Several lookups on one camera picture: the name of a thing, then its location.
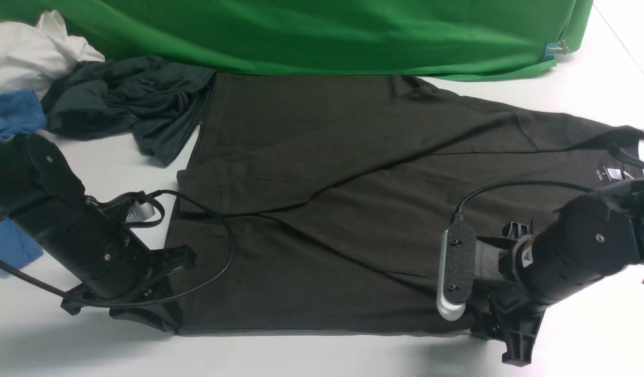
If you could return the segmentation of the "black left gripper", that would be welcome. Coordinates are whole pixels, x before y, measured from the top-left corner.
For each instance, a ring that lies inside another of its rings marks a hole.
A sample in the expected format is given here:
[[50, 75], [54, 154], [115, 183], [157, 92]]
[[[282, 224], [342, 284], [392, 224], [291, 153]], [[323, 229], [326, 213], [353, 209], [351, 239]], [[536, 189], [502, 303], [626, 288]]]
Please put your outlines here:
[[97, 247], [97, 254], [84, 265], [84, 283], [65, 292], [60, 308], [71, 316], [93, 306], [96, 298], [117, 299], [137, 288], [151, 274], [190, 271], [197, 267], [197, 254], [188, 245], [154, 251], [138, 239], [111, 239]]

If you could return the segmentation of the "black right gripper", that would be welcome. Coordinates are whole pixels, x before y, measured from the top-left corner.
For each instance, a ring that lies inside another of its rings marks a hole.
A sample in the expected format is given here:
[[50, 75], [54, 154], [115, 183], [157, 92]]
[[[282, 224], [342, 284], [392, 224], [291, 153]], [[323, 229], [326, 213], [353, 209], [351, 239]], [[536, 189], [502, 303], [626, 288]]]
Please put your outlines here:
[[544, 232], [509, 223], [500, 238], [478, 237], [474, 289], [487, 305], [471, 328], [476, 336], [502, 336], [502, 363], [526, 367], [548, 304]]

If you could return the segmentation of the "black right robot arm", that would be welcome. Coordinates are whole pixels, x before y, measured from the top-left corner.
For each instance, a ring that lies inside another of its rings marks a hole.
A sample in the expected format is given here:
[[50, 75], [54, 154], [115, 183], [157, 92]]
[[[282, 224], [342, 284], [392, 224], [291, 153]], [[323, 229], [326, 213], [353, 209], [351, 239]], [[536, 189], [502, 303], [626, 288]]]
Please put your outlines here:
[[545, 312], [629, 265], [644, 265], [644, 179], [578, 196], [540, 233], [510, 222], [476, 241], [474, 337], [504, 342], [503, 363], [525, 367]]

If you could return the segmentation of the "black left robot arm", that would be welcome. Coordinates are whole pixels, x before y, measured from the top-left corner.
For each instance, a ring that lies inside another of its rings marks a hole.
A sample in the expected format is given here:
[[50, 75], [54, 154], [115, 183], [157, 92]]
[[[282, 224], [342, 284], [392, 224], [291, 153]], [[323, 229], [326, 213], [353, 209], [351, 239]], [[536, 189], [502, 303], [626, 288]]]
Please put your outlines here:
[[128, 222], [131, 209], [163, 207], [144, 192], [101, 204], [85, 194], [55, 143], [39, 135], [0, 141], [0, 221], [9, 219], [81, 284], [61, 307], [77, 315], [87, 306], [131, 309], [169, 303], [156, 298], [168, 276], [192, 270], [197, 255], [188, 246], [150, 250], [133, 233], [145, 220]]

